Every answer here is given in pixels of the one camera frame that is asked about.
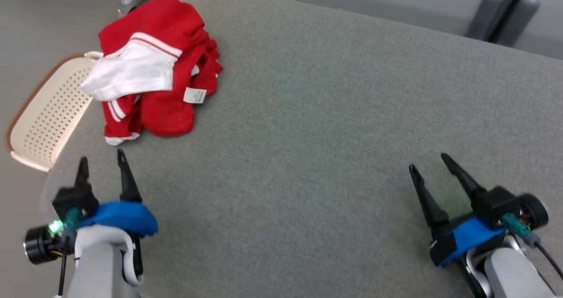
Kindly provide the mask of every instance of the gray tablecloth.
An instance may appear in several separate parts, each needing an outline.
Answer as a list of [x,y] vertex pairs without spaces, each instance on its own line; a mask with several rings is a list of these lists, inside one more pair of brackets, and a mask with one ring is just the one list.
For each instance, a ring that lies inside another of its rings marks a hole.
[[[219,90],[179,138],[125,150],[160,225],[143,242],[155,297],[468,297],[435,268],[408,165],[450,212],[470,209],[440,160],[486,187],[531,192],[563,262],[563,63],[290,0],[183,0],[219,43]],[[100,105],[60,154],[40,206],[90,160],[102,201],[120,193]],[[555,289],[554,272],[534,252]]]

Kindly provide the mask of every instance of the white label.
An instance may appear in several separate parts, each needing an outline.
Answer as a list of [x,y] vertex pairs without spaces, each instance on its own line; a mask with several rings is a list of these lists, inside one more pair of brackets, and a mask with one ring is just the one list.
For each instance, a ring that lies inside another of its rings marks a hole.
[[195,89],[195,88],[186,88],[186,91],[183,94],[183,101],[189,104],[203,104],[203,99],[205,98],[205,93],[207,90],[205,89]]

